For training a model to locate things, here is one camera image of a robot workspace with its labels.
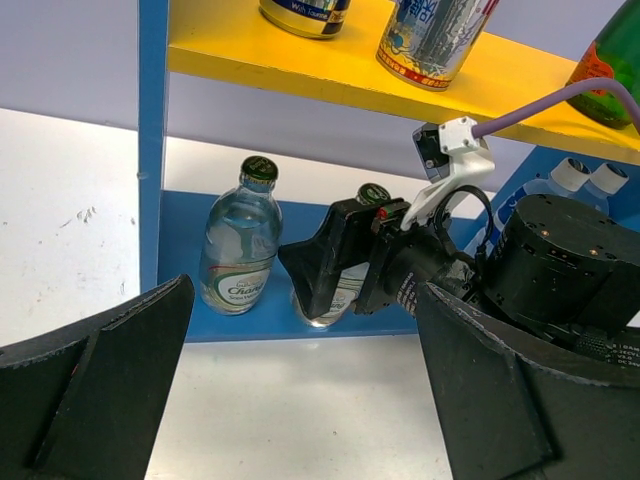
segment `bottle neck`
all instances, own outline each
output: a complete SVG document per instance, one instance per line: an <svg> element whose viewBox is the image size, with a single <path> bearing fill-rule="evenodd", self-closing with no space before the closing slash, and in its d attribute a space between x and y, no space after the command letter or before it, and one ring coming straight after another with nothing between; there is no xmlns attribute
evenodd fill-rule
<svg viewBox="0 0 640 480"><path fill-rule="evenodd" d="M248 190L250 193L254 195L262 195L262 196L270 196L273 188L275 187L275 182L271 183L256 183L251 181L247 177L240 178L240 186L238 189Z"/></svg>
<svg viewBox="0 0 640 480"><path fill-rule="evenodd" d="M609 194L607 192L605 192L604 190L600 190L591 181L584 184L584 189L594 197L604 198L604 199L609 198Z"/></svg>
<svg viewBox="0 0 640 480"><path fill-rule="evenodd" d="M554 193L557 193L560 196L567 196L567 195L576 193L573 190L570 190L567 187L565 187L562 183L556 182L551 177L549 177L549 179L547 180L547 185Z"/></svg>

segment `clear glass bottle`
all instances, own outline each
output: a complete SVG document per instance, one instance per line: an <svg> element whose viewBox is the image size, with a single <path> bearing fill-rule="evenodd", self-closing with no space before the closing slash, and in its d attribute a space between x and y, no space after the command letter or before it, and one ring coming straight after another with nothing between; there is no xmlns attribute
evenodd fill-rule
<svg viewBox="0 0 640 480"><path fill-rule="evenodd" d="M609 198L618 193L628 181L627 174L618 167L603 163L574 198L609 215Z"/></svg>
<svg viewBox="0 0 640 480"><path fill-rule="evenodd" d="M391 199L389 192L375 183L365 183L358 189L358 194L356 195L356 200L362 205L373 205L389 199ZM312 327L326 328L333 325L344 315L353 301L358 298L368 271L369 264L366 262L344 270L338 280L336 293L331 300L330 310L317 318L307 318L304 315L296 292L291 289L291 303L296 314L304 323Z"/></svg>
<svg viewBox="0 0 640 480"><path fill-rule="evenodd" d="M487 242L487 255L498 243L500 233L504 229L509 217L516 208L518 201L526 195L548 193L560 197L573 198L576 192L589 180L591 171L582 162L573 158L565 158L556 168L551 170L549 178L534 178L518 188L496 209L493 215L494 229L491 238ZM480 242L484 238L485 227L482 227L464 251L472 257L475 256Z"/></svg>
<svg viewBox="0 0 640 480"><path fill-rule="evenodd" d="M271 192L278 167L265 157L242 163L240 185L211 207L200 256L204 302L223 315L239 315L258 301L282 233L282 212Z"/></svg>

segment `beverage can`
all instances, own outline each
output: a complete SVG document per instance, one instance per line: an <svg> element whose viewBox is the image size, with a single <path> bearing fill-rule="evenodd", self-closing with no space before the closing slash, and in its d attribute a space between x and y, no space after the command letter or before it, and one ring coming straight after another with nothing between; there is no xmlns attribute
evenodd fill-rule
<svg viewBox="0 0 640 480"><path fill-rule="evenodd" d="M377 58L427 90L446 90L499 0L397 0Z"/></svg>
<svg viewBox="0 0 640 480"><path fill-rule="evenodd" d="M260 0L260 12L288 32L331 38L344 24L351 0Z"/></svg>

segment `blue shelf frame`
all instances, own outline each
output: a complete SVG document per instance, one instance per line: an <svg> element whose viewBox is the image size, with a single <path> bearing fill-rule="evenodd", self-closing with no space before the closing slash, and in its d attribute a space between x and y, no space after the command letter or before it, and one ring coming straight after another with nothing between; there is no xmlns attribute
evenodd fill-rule
<svg viewBox="0 0 640 480"><path fill-rule="evenodd" d="M158 284L167 118L169 0L138 0L138 208L140 290Z"/></svg>
<svg viewBox="0 0 640 480"><path fill-rule="evenodd" d="M138 0L138 181L140 287L142 291L155 287L159 280L168 280L169 277L184 272L190 273L192 278L197 281L194 260L197 253L193 252L193 239L197 234L194 232L197 231L198 222L204 225L206 217L202 212L206 210L206 205L212 201L212 197L202 198L203 196L195 194L186 194L185 197L177 195L177 192L165 193L162 190L168 108L169 10L169 0ZM409 135L410 132L407 133L407 141L410 141ZM573 155L568 152L537 147L498 192L494 198L494 205L499 205L510 192L536 175L546 176L549 170L566 156L573 156L592 169L595 169L603 161L585 155ZM638 213L640 211L638 208L640 206L640 189L637 188L638 182L640 182L640 167L626 164L619 166L631 177L631 187L625 187L621 194L613 200L611 216L628 228L640 230L640 213ZM166 209L165 218L162 216L163 207ZM299 211L299 208L300 204L285 206L285 210L291 210L291 212ZM316 217L322 218L324 209L326 209L326 207L323 209L318 206L306 206L305 208L307 210L304 216L315 220L317 220ZM190 225L187 230L191 236L172 236L171 232L176 227L183 225L184 212L187 211L194 212L186 220L186 224ZM180 225L174 225L174 222L178 221ZM476 221L458 222L453 235L458 245L465 245L485 221L486 216L481 216ZM296 233L304 233L309 236L310 231L307 232L301 228L300 231L289 232L287 235L295 236ZM184 257L176 260L172 249L185 249ZM363 321L362 318L349 314L335 327L326 331L306 328L295 320L286 300L290 284L287 283L286 273L281 266L276 265L273 277L274 280L271 283L274 285L268 286L268 288L273 289L275 284L281 284L280 290L278 292L274 290L271 294L267 292L269 295L265 295L267 300L262 301L263 305L258 305L251 312L243 315L242 319L244 320L241 323L244 325L238 326L237 321L232 322L226 317L212 314L198 298L188 340L385 335L415 331L413 319L399 308L388 309L386 312L366 317L369 321Z"/></svg>

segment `white bottle label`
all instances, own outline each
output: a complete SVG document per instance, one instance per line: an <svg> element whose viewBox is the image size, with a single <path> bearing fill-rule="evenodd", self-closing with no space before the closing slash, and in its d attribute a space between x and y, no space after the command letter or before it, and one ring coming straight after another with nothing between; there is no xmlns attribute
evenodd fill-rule
<svg viewBox="0 0 640 480"><path fill-rule="evenodd" d="M333 300L331 300L331 308L321 318L333 318L342 315L357 296L358 290L337 288Z"/></svg>
<svg viewBox="0 0 640 480"><path fill-rule="evenodd" d="M264 289L274 257L244 265L217 265L209 269L209 288L222 306L234 310L254 304Z"/></svg>

